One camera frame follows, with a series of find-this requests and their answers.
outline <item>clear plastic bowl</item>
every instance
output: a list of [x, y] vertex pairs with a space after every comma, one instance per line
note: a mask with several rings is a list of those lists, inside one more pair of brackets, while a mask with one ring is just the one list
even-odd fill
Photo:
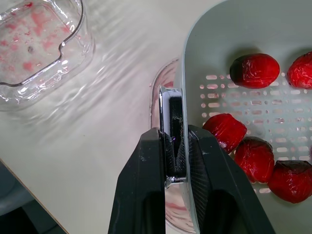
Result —
[[92, 60], [82, 0], [4, 0], [0, 9], [0, 111], [34, 104]]

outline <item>red beet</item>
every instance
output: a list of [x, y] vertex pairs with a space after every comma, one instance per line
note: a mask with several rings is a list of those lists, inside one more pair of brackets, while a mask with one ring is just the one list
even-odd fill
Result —
[[279, 75], [278, 62], [266, 54], [252, 54], [237, 58], [230, 67], [232, 81], [250, 89], [268, 87]]
[[228, 154], [244, 138], [247, 128], [230, 114], [219, 114], [211, 117], [203, 126], [218, 140], [219, 145]]
[[267, 183], [274, 168], [272, 146], [260, 138], [246, 137], [236, 150], [235, 162], [250, 182]]
[[312, 195], [312, 165], [307, 161], [277, 161], [268, 186], [285, 201], [302, 202]]
[[287, 76], [293, 87], [312, 89], [312, 52], [297, 58]]

